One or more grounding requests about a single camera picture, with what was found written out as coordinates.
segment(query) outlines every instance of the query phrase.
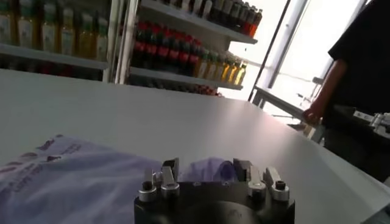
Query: sleeve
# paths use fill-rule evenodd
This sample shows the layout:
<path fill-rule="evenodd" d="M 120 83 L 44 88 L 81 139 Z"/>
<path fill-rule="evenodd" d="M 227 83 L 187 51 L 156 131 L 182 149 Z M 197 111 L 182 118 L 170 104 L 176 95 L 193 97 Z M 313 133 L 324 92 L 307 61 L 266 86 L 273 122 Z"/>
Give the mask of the sleeve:
<path fill-rule="evenodd" d="M 343 59 L 347 63 L 370 51 L 370 44 L 378 32 L 378 19 L 384 18 L 388 9 L 388 0 L 372 0 L 355 18 L 341 38 L 329 50 L 334 59 Z"/>

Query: hand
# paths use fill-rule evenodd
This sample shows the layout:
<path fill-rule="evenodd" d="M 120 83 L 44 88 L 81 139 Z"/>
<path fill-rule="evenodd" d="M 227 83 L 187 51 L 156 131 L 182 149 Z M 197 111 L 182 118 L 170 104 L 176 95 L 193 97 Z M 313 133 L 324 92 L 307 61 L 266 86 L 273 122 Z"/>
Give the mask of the hand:
<path fill-rule="evenodd" d="M 314 101 L 310 108 L 302 113 L 305 122 L 309 125 L 317 125 L 323 117 L 325 111 L 325 104 L 320 101 Z"/>

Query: black machine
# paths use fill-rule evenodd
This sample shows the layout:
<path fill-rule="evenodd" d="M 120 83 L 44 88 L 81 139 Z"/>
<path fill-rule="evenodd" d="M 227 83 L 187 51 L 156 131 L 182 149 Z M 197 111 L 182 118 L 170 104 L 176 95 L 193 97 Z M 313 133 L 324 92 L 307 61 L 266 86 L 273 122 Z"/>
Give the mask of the black machine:
<path fill-rule="evenodd" d="M 249 161 L 234 159 L 239 181 L 177 182 L 178 163 L 145 170 L 134 201 L 135 224 L 295 223 L 295 201 L 273 167 L 261 178 Z"/>

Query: white countertop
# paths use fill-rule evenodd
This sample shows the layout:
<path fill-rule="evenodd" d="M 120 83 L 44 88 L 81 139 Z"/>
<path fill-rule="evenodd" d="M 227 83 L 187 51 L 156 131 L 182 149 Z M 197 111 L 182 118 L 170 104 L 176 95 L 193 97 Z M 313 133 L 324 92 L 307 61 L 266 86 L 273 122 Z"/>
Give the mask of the white countertop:
<path fill-rule="evenodd" d="M 248 102 L 0 69 L 0 105 L 0 164 L 63 134 L 182 167 L 209 156 L 275 166 L 296 223 L 359 223 L 390 202 L 382 184 Z"/>

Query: white shelf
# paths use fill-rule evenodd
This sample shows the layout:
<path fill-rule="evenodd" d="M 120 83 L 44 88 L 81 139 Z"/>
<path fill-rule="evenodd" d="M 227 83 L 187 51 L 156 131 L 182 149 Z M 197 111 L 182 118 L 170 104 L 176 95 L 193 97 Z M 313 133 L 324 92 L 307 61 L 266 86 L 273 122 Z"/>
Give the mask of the white shelf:
<path fill-rule="evenodd" d="M 183 10 L 175 9 L 169 5 L 164 5 L 158 1 L 154 0 L 142 0 L 141 6 L 145 8 L 149 8 L 160 13 L 164 13 L 166 15 L 175 17 L 177 19 L 184 20 L 188 23 L 195 24 L 199 27 L 207 29 L 212 32 L 220 33 L 222 35 L 228 36 L 232 39 L 232 41 L 239 41 L 243 43 L 255 44 L 257 40 L 241 34 L 239 32 L 235 32 L 226 27 L 220 26 L 218 24 L 207 21 L 206 19 L 202 19 L 196 15 L 192 15 L 188 12 L 184 12 Z"/>
<path fill-rule="evenodd" d="M 80 66 L 84 68 L 93 68 L 103 70 L 108 68 L 106 61 L 95 61 L 84 58 L 77 58 L 62 54 L 50 53 L 46 51 L 38 51 L 34 49 L 12 46 L 0 43 L 0 54 L 12 55 L 23 58 L 31 58 L 42 61 L 50 61 L 65 65 Z"/>
<path fill-rule="evenodd" d="M 207 86 L 221 87 L 221 88 L 228 88 L 228 89 L 240 90 L 243 88 L 242 86 L 233 85 L 230 83 L 216 82 L 216 81 L 211 81 L 211 80 L 207 80 L 207 79 L 199 79 L 199 78 L 194 78 L 194 77 L 190 77 L 190 76 L 178 75 L 178 74 L 174 74 L 174 73 L 170 73 L 170 72 L 163 72 L 163 71 L 154 71 L 154 70 L 144 69 L 144 68 L 131 67 L 130 73 L 133 75 L 150 77 L 150 78 L 155 78 L 155 79 L 164 79 L 164 80 L 170 80 L 170 81 L 176 81 L 176 82 L 192 83 L 192 84 L 198 84 L 198 85 L 207 85 Z"/>

